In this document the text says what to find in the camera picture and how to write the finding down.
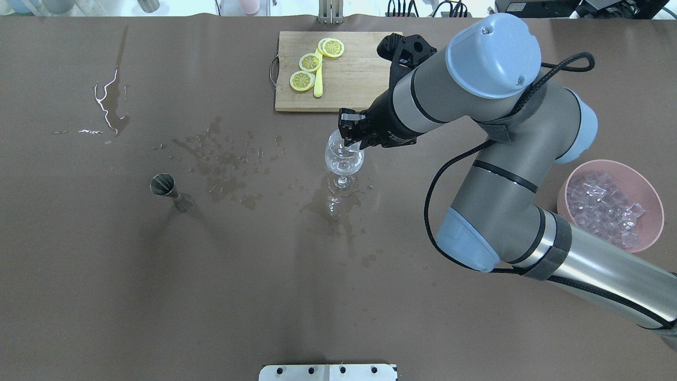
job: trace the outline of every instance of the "cutting board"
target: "cutting board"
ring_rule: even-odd
[[[280,74],[275,92],[276,111],[333,113],[341,107],[361,111],[388,88],[390,61],[376,54],[383,37],[393,32],[280,32],[278,56]],[[345,52],[339,58],[323,57],[324,94],[313,90],[296,92],[289,77],[299,71],[299,59],[314,53],[318,41],[325,37],[340,39]]]

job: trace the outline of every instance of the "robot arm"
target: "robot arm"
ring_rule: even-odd
[[[554,81],[524,101],[541,62],[526,24],[495,14],[440,52],[418,35],[391,35],[378,52],[393,62],[389,89],[362,113],[341,109],[346,145],[414,144],[465,115],[498,141],[478,154],[447,211],[436,238],[445,253],[482,272],[503,261],[523,276],[555,281],[677,350],[677,276],[533,204],[552,165],[578,158],[592,144],[597,120],[576,93]]]

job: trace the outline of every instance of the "black cable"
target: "black cable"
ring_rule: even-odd
[[[409,9],[407,11],[407,17],[412,17],[412,6],[414,7],[414,12],[416,12],[416,17],[419,17],[418,8],[416,8],[416,0],[409,1]]]
[[[588,60],[588,65],[586,67],[578,68],[578,67],[572,67],[568,66],[572,62],[575,62],[581,58],[585,58]],[[513,108],[513,113],[518,112],[521,110],[526,102],[531,98],[531,96],[540,89],[545,82],[547,82],[550,78],[552,78],[553,75],[557,74],[559,71],[571,71],[575,73],[582,73],[586,71],[590,71],[594,68],[594,58],[592,57],[592,54],[584,52],[584,53],[579,53],[576,54],[572,57],[567,58],[566,60],[560,62],[557,65],[553,64],[547,64],[547,63],[541,63],[541,66],[545,68],[551,68],[550,71],[548,71],[541,79],[539,79],[536,83],[534,83],[531,88],[525,92],[520,99],[517,101],[517,104]],[[471,156],[475,153],[478,153],[479,151],[482,151],[485,148],[490,147],[491,145],[495,144],[496,141],[494,140],[486,140],[484,143],[476,146],[475,148],[470,149],[469,151],[466,151],[462,153],[461,155],[458,155],[454,157],[453,159],[447,161],[440,167],[440,169],[437,171],[435,176],[433,177],[433,180],[431,181],[430,187],[428,187],[428,193],[426,194],[425,202],[423,204],[423,222],[425,223],[425,228],[426,228],[426,233],[428,235],[428,239],[430,240],[431,244],[433,247],[440,253],[442,256],[447,258],[448,260],[451,260],[453,263],[469,268],[471,270],[475,270],[473,268],[468,267],[467,265],[457,261],[453,257],[451,257],[449,254],[447,254],[444,250],[442,250],[438,245],[435,240],[435,237],[433,236],[433,232],[430,227],[430,220],[429,220],[429,210],[430,210],[430,200],[433,196],[433,191],[435,190],[435,186],[437,185],[437,181],[439,181],[439,178],[442,176],[442,174],[449,169],[453,164],[456,162],[465,159],[468,156]],[[527,270],[522,269],[522,268],[495,268],[491,273],[502,273],[502,274],[517,274],[517,275],[524,275]],[[556,275],[553,275],[547,279],[548,281],[551,281],[553,283],[559,283],[561,285],[566,285],[569,287],[573,287],[576,289],[580,289],[584,292],[589,292],[591,294],[600,296],[601,298],[606,298],[608,300],[611,300],[613,302],[616,302],[618,304],[621,304],[623,306],[626,306],[628,308],[631,308],[644,316],[656,321],[658,324],[662,326],[663,329],[673,329],[675,327],[676,322],[675,321],[667,321],[663,317],[659,316],[658,314],[654,313],[653,311],[645,308],[644,306],[639,305],[638,303],[635,303],[629,299],[623,298],[622,296],[616,295],[612,292],[609,292],[601,287],[597,287],[594,285],[591,285],[589,283],[581,282],[575,279],[568,279],[564,277],[559,277]]]
[[[589,283],[584,283],[581,281],[576,281],[574,279],[569,279],[569,278],[564,278],[564,277],[558,277],[556,275],[551,276],[547,280],[554,282],[554,283],[559,283],[561,285],[566,285],[569,287],[573,287],[576,289],[580,289],[585,292],[589,292],[591,294],[601,296],[602,298],[609,299],[613,302],[616,302],[618,304],[622,304],[626,307],[632,308],[633,310],[639,312],[640,314],[656,321],[656,323],[660,324],[664,329],[672,329],[675,325],[674,322],[667,321],[660,317],[657,313],[654,313],[653,311],[629,300],[625,299],[622,296],[618,296],[612,292],[609,292],[603,288],[591,285]]]
[[[439,8],[442,6],[442,4],[449,4],[449,15],[451,15],[452,10],[454,10],[454,4],[451,1],[445,0],[445,1],[442,1],[440,4],[437,4],[437,7],[433,11],[433,14],[431,15],[431,17],[435,17],[435,15],[437,14],[437,10],[439,10]]]
[[[475,148],[470,149],[469,151],[466,151],[462,153],[461,155],[458,155],[454,157],[453,159],[447,161],[442,165],[442,167],[437,171],[435,174],[435,177],[433,177],[433,181],[430,184],[430,187],[428,188],[428,193],[426,194],[425,202],[423,205],[423,221],[425,223],[425,229],[426,233],[428,234],[428,239],[430,242],[433,244],[433,247],[440,253],[442,256],[447,258],[448,260],[451,260],[453,263],[477,271],[473,268],[470,268],[466,266],[465,264],[457,261],[453,257],[451,257],[449,254],[447,254],[444,250],[442,250],[438,245],[435,240],[435,237],[433,236],[433,232],[430,227],[430,220],[429,220],[429,209],[430,209],[430,200],[431,197],[433,196],[433,191],[435,190],[435,185],[437,185],[437,181],[439,178],[442,176],[442,174],[449,169],[453,164],[456,162],[465,159],[468,156],[471,156],[479,151],[482,151],[484,148],[490,147],[491,145],[495,144],[496,141],[494,140],[486,140],[484,143],[480,144],[479,146],[476,146]],[[491,273],[498,273],[498,274],[517,274],[517,275],[524,275],[527,270],[522,269],[522,268],[495,268]],[[622,296],[618,296],[612,292],[609,292],[601,287],[597,287],[595,285],[591,285],[589,283],[577,281],[575,279],[569,279],[569,278],[564,278],[564,277],[559,277],[556,275],[551,276],[550,278],[547,279],[548,281],[551,281],[553,283],[559,283],[561,285],[566,285],[572,288],[580,289],[585,292],[589,292],[591,294],[600,296],[601,298],[606,298],[608,300],[611,300],[613,302],[616,302],[618,304],[624,305],[628,308],[631,308],[644,316],[656,321],[658,324],[661,325],[662,329],[672,329],[676,322],[675,321],[667,321],[664,318],[660,317],[658,314],[654,313],[653,311],[645,308],[644,306],[639,305],[638,303],[635,303],[629,299],[623,298]]]
[[[449,17],[457,17],[457,18],[463,17],[463,16],[461,16],[462,13],[463,13],[463,7],[465,7],[465,4],[463,4],[463,2],[461,2],[461,0],[458,0],[458,2],[457,2],[457,4],[456,4],[456,7],[454,7],[454,11],[453,11],[453,14],[454,14],[454,15],[452,15],[452,14],[450,13],[450,14],[449,14]]]
[[[588,65],[585,67],[573,67],[573,66],[568,66],[572,62],[578,61],[582,58],[585,58],[588,60]],[[519,97],[517,100],[517,103],[515,103],[515,107],[512,108],[510,113],[508,115],[514,115],[517,114],[526,104],[529,102],[529,99],[543,86],[547,81],[552,78],[555,74],[557,74],[559,71],[571,71],[574,73],[582,73],[586,71],[591,71],[594,68],[594,57],[592,54],[588,52],[583,52],[579,54],[574,54],[573,56],[567,58],[566,60],[558,63],[557,65],[555,64],[547,64],[545,62],[541,63],[541,66],[544,68],[550,68],[550,71],[548,71],[543,77],[541,77],[538,81],[536,81],[534,84],[530,85],[527,91],[522,93],[522,96]]]
[[[675,14],[673,11],[669,10],[668,8],[663,7],[663,10],[666,11],[672,17],[677,18],[677,14]]]
[[[435,237],[433,236],[433,231],[430,228],[430,220],[428,218],[428,211],[430,208],[430,199],[433,196],[433,190],[435,190],[435,185],[437,185],[437,181],[439,180],[440,176],[446,171],[449,167],[451,167],[453,164],[455,164],[457,161],[460,161],[462,159],[465,159],[466,157],[477,153],[479,151],[482,151],[484,148],[487,148],[491,146],[493,143],[496,143],[495,140],[487,140],[484,143],[480,144],[479,146],[476,146],[475,148],[470,149],[469,151],[466,151],[457,157],[454,157],[453,159],[447,161],[442,165],[442,167],[437,171],[435,174],[435,177],[433,177],[433,181],[430,183],[430,187],[428,187],[428,193],[426,194],[425,197],[425,203],[423,204],[423,222],[425,223],[425,231],[428,233],[428,239],[430,239],[430,243],[433,244],[433,247],[443,256],[445,256],[448,260],[451,260],[453,263],[463,266],[465,268],[470,268],[466,266],[465,264],[453,259],[449,254],[444,252],[438,245],[435,240]]]

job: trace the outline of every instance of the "cutting board handle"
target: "cutting board handle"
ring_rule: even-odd
[[[275,79],[273,79],[273,68],[275,67],[275,61],[278,62],[278,72],[275,74]],[[270,78],[270,81],[273,83],[273,88],[277,89],[278,88],[278,77],[280,75],[280,53],[276,53],[275,57],[273,57],[273,60],[270,62],[270,70],[268,71],[268,77]]]

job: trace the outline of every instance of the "brown table surface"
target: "brown table surface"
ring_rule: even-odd
[[[399,30],[442,47],[472,22],[0,19],[0,378],[256,380],[266,364],[387,362],[401,380],[674,380],[675,353],[633,323],[434,251],[425,192],[484,138],[472,121],[368,149],[349,213],[328,217],[336,115],[273,110],[278,33]],[[537,203],[554,209],[584,161],[626,163],[665,206],[663,236],[638,255],[677,270],[677,23],[527,23],[545,61],[597,59],[556,77],[597,112],[597,141]],[[92,87],[112,79],[126,26],[109,100],[129,119],[114,136]],[[470,164],[439,183],[435,229]],[[192,211],[149,191],[161,172]]]

